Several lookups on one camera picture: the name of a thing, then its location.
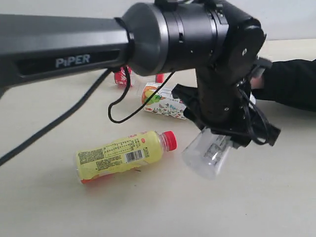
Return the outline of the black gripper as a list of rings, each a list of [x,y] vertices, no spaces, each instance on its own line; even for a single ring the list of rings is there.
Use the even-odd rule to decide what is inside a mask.
[[[237,147],[276,143],[280,129],[250,100],[248,77],[227,84],[225,77],[208,67],[196,69],[196,77],[196,87],[177,84],[172,95],[185,104],[184,116],[200,130],[228,136]]]

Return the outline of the black sleeved forearm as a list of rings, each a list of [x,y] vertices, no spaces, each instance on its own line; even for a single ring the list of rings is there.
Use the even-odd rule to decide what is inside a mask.
[[[252,89],[256,99],[316,111],[316,61],[275,61],[263,74],[264,87]]]

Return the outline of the open receiving human hand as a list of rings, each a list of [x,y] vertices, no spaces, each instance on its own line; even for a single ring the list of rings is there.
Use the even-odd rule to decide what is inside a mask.
[[[253,77],[250,80],[250,84],[251,84],[252,89],[262,89],[264,87],[263,76]]]

